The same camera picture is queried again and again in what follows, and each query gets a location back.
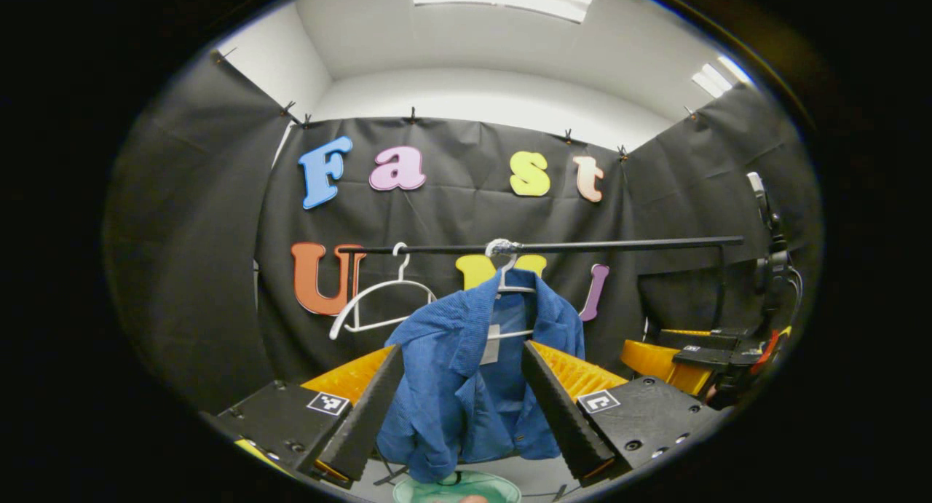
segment white wall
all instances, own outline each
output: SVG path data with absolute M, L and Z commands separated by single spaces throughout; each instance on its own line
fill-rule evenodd
M 229 52 L 227 61 L 277 103 L 294 101 L 290 112 L 302 121 L 333 82 L 293 4 L 224 39 L 217 49 Z
M 572 137 L 629 151 L 673 125 L 611 95 L 534 75 L 473 68 L 412 69 L 340 79 L 312 121 L 352 117 L 469 119 Z

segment foam letter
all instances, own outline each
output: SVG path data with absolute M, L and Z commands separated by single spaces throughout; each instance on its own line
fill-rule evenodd
M 596 190 L 596 178 L 602 179 L 605 173 L 596 165 L 596 159 L 589 156 L 573 157 L 573 162 L 579 165 L 576 171 L 576 187 L 580 189 L 580 194 L 589 201 L 599 202 L 602 200 L 602 192 Z
M 397 162 L 389 162 L 396 157 Z M 417 148 L 394 147 L 380 151 L 376 155 L 376 163 L 380 167 L 369 175 L 369 186 L 376 190 L 387 191 L 398 187 L 414 190 L 427 180 L 427 176 L 420 172 L 422 155 Z
M 539 276 L 547 266 L 547 260 L 537 254 L 527 254 L 518 258 L 515 268 L 529 270 Z M 457 259 L 457 270 L 463 273 L 463 290 L 478 287 L 489 281 L 495 275 L 495 265 L 492 260 L 480 254 L 463 256 Z
M 536 151 L 517 151 L 510 161 L 512 190 L 518 195 L 543 195 L 550 190 L 547 160 Z
M 317 243 L 296 243 L 292 245 L 294 297 L 307 311 L 314 314 L 337 315 L 350 300 L 347 297 L 347 287 L 349 287 L 350 281 L 350 255 L 340 252 L 339 248 L 341 247 L 360 246 L 337 245 L 333 250 L 340 260 L 340 288 L 339 292 L 336 292 L 336 296 L 326 298 L 320 295 L 320 288 L 317 286 L 319 283 L 317 270 L 320 267 L 320 258 L 327 253 L 326 248 Z M 356 272 L 352 278 L 353 297 L 356 297 L 356 291 L 359 290 L 359 261 L 365 256 L 365 254 L 353 254 L 356 267 Z
M 327 181 L 327 174 L 332 175 L 334 181 L 343 177 L 343 156 L 340 154 L 346 154 L 350 149 L 352 149 L 352 141 L 343 135 L 342 138 L 330 141 L 323 147 L 307 152 L 297 160 L 297 164 L 304 167 L 304 183 L 307 188 L 307 195 L 304 198 L 306 210 L 336 197 L 336 186 Z M 333 154 L 330 155 L 329 161 L 326 159 L 327 154 Z
M 599 314 L 599 298 L 602 297 L 602 287 L 605 285 L 605 278 L 609 275 L 609 267 L 603 264 L 594 264 L 592 266 L 592 284 L 589 285 L 589 295 L 585 298 L 585 306 L 580 312 L 580 320 L 591 321 Z

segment jacket collar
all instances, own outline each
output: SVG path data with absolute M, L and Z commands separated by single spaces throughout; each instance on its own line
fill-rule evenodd
M 499 293 L 499 281 L 502 270 L 496 271 L 491 280 L 485 281 L 472 290 L 466 290 L 468 312 L 465 326 L 459 333 L 459 344 L 453 353 L 450 369 L 462 376 L 472 377 L 479 371 L 479 362 L 486 351 L 489 337 L 489 322 L 492 320 L 492 308 Z M 505 284 L 509 287 L 529 287 L 537 291 L 537 321 L 534 323 L 533 337 L 537 339 L 540 328 L 559 324 L 559 307 L 556 292 L 531 271 L 512 268 L 505 274 Z

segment white ceiling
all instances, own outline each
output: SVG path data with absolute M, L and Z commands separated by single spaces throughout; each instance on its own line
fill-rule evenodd
M 679 121 L 712 97 L 690 78 L 712 44 L 652 0 L 593 0 L 580 25 L 496 6 L 296 0 L 338 81 L 406 68 L 491 68 L 573 82 Z M 724 68 L 719 68 L 730 77 Z

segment white clothes hanger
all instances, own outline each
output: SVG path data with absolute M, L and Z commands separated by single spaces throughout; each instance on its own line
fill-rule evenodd
M 396 244 L 392 250 L 392 256 L 397 257 L 398 250 L 401 247 L 407 247 L 407 245 L 405 243 Z M 402 265 L 398 267 L 398 280 L 385 281 L 384 283 L 372 285 L 372 287 L 366 288 L 366 290 L 363 290 L 362 292 L 359 292 L 358 294 L 356 294 L 356 297 L 352 298 L 352 300 L 350 300 L 349 303 L 347 303 L 347 305 L 343 307 L 343 310 L 341 310 L 339 315 L 337 315 L 336 320 L 333 321 L 333 326 L 330 327 L 330 340 L 336 340 L 337 334 L 340 333 L 341 326 L 343 326 L 343 328 L 346 328 L 347 331 L 350 331 L 350 333 L 360 333 L 363 330 L 372 330 L 372 328 L 386 327 L 387 325 L 392 325 L 394 323 L 400 323 L 404 320 L 407 320 L 408 315 L 406 315 L 405 317 L 397 317 L 395 318 L 395 320 L 380 321 L 379 323 L 372 323 L 370 325 L 360 326 L 359 324 L 359 301 L 361 298 L 366 297 L 366 295 L 368 295 L 370 292 L 378 290 L 379 288 L 389 287 L 390 285 L 413 285 L 413 287 L 422 288 L 423 290 L 427 291 L 427 303 L 430 304 L 433 301 L 437 301 L 437 296 L 433 295 L 433 292 L 430 291 L 430 288 L 427 288 L 426 285 L 417 283 L 417 281 L 405 280 L 405 267 L 407 266 L 410 260 L 411 260 L 411 254 L 405 254 L 405 262 L 403 262 Z M 343 325 L 343 321 L 346 320 L 347 315 L 350 314 L 350 311 L 352 311 L 353 313 L 354 324 L 352 327 L 350 327 L 350 325 Z
M 486 257 L 491 258 L 492 255 L 499 253 L 505 248 L 514 248 L 515 244 L 507 239 L 495 239 L 488 245 L 486 245 Z M 515 268 L 515 263 L 518 261 L 518 254 L 516 251 L 512 250 L 512 258 L 502 267 L 502 280 L 499 281 L 499 292 L 532 292 L 537 293 L 534 288 L 528 287 L 506 287 L 505 285 L 505 274 L 512 268 Z M 517 333 L 506 333 L 506 334 L 495 334 L 490 335 L 487 339 L 489 341 L 495 339 L 505 339 L 508 337 L 517 337 L 521 335 L 530 335 L 533 334 L 533 330 L 522 330 L 517 331 Z

